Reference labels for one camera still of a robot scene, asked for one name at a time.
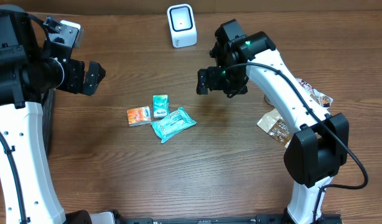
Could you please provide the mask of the small green white packet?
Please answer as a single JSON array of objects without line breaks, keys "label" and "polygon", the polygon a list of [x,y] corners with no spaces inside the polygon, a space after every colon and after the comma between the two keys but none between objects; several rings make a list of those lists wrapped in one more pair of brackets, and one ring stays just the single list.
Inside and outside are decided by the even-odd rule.
[{"label": "small green white packet", "polygon": [[168,95],[153,96],[153,115],[155,118],[164,118],[170,113]]}]

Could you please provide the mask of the orange packet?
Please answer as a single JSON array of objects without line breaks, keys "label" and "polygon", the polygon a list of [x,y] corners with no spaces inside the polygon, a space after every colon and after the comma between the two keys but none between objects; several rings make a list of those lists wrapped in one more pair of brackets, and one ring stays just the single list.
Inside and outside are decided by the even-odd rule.
[{"label": "orange packet", "polygon": [[140,126],[149,124],[152,121],[150,107],[143,106],[127,110],[129,126]]}]

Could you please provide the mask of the teal wet wipes pack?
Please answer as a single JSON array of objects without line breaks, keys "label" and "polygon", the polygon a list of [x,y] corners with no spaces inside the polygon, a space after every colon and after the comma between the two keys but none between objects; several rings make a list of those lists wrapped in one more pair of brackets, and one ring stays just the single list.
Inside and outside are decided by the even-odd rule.
[{"label": "teal wet wipes pack", "polygon": [[176,134],[196,125],[196,123],[184,108],[180,107],[161,120],[153,121],[151,126],[156,135],[161,139],[161,144],[164,144]]}]

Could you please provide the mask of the brown white snack bag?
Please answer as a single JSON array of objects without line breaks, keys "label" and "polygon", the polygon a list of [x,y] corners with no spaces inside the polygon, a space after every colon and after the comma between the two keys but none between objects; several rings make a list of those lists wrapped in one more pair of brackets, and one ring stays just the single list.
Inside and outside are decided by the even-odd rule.
[{"label": "brown white snack bag", "polygon": [[[330,108],[333,98],[319,92],[311,84],[307,83],[301,78],[296,78],[301,87],[305,89],[307,94],[316,101],[321,107],[326,110]],[[287,147],[291,141],[291,134],[286,126],[286,123],[282,119],[282,116],[278,113],[277,109],[266,113],[258,122],[257,126],[260,127],[265,133],[275,139],[277,142]]]}]

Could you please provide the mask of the round can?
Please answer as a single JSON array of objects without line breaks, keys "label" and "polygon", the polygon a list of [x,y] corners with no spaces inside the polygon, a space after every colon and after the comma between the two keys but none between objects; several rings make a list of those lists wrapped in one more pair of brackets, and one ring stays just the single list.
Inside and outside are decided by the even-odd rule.
[{"label": "round can", "polygon": [[265,99],[267,104],[272,105],[272,103],[271,103],[271,101],[270,101],[270,99],[268,98],[267,95],[264,96],[264,99]]}]

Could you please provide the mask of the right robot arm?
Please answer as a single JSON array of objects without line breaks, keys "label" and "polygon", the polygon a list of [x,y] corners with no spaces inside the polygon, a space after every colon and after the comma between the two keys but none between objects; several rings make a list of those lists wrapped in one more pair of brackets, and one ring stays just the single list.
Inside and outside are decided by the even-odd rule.
[{"label": "right robot arm", "polygon": [[247,82],[262,89],[291,134],[284,163],[294,180],[283,215],[258,215],[257,223],[341,223],[339,215],[322,213],[324,186],[347,161],[349,124],[332,116],[299,85],[274,42],[264,33],[246,35],[237,20],[215,31],[210,51],[216,66],[198,71],[196,92],[221,90],[227,97],[247,93]]}]

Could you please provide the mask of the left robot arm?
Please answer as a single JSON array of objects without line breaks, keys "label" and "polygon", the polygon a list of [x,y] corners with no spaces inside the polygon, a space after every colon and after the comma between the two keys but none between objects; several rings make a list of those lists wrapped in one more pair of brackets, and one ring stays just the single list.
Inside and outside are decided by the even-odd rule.
[{"label": "left robot arm", "polygon": [[7,223],[113,223],[110,212],[66,213],[55,193],[43,137],[51,90],[93,95],[105,77],[97,62],[71,58],[82,27],[0,5],[0,181]]}]

